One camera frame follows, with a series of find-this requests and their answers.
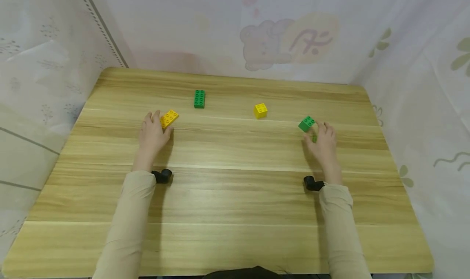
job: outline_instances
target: green lego brick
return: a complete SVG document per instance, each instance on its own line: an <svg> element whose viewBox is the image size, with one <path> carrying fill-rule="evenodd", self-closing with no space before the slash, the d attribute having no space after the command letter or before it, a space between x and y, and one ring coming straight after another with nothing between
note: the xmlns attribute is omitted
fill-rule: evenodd
<svg viewBox="0 0 470 279"><path fill-rule="evenodd" d="M204 109L204 105L205 105L205 91L196 90L194 92L194 108Z"/></svg>
<svg viewBox="0 0 470 279"><path fill-rule="evenodd" d="M315 124L315 120L312 119L310 116L306 116L302 122L299 124L299 128L302 129L305 133Z"/></svg>

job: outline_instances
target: yellow 2x4 lego brick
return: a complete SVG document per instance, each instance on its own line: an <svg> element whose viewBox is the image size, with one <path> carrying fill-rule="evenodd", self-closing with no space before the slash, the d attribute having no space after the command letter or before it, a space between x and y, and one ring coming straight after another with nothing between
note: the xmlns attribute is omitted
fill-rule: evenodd
<svg viewBox="0 0 470 279"><path fill-rule="evenodd" d="M267 116L266 105L264 103L260 103L260 104L255 105L254 112L255 112L256 119L266 117Z"/></svg>
<svg viewBox="0 0 470 279"><path fill-rule="evenodd" d="M163 117L160 118L160 123L163 129L170 126L180 115L173 110L169 110Z"/></svg>

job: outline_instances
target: beige sleeve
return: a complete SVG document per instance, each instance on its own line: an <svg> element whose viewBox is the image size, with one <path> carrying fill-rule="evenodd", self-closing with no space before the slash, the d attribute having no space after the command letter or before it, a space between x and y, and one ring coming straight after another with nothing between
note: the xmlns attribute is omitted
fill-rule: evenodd
<svg viewBox="0 0 470 279"><path fill-rule="evenodd" d="M353 198L346 186L326 184L319 193L325 219L328 264L332 279L371 278L353 217Z"/></svg>
<svg viewBox="0 0 470 279"><path fill-rule="evenodd" d="M142 242L154 189L153 174L135 171L126 175L93 279L139 277Z"/></svg>

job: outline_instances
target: left hand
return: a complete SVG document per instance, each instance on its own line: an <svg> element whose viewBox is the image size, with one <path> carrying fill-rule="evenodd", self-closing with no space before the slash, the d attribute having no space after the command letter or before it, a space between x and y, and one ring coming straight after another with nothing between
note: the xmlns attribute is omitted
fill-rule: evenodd
<svg viewBox="0 0 470 279"><path fill-rule="evenodd" d="M152 115L148 112L142 122L139 133L139 150L134 159L132 171L152 171L153 161L158 152L166 145L170 139L173 128L168 126L163 131L160 123L160 110Z"/></svg>

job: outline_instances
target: bear illustration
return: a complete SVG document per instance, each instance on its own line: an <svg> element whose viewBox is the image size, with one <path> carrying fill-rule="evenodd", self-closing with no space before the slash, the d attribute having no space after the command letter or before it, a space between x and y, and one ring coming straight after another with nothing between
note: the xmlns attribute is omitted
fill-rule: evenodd
<svg viewBox="0 0 470 279"><path fill-rule="evenodd" d="M282 35L292 23L292 19L282 19L276 23L266 20L259 26L248 25L242 29L240 39L244 43L243 56L248 71L266 70L273 64L291 62L290 54L279 53L279 50Z"/></svg>

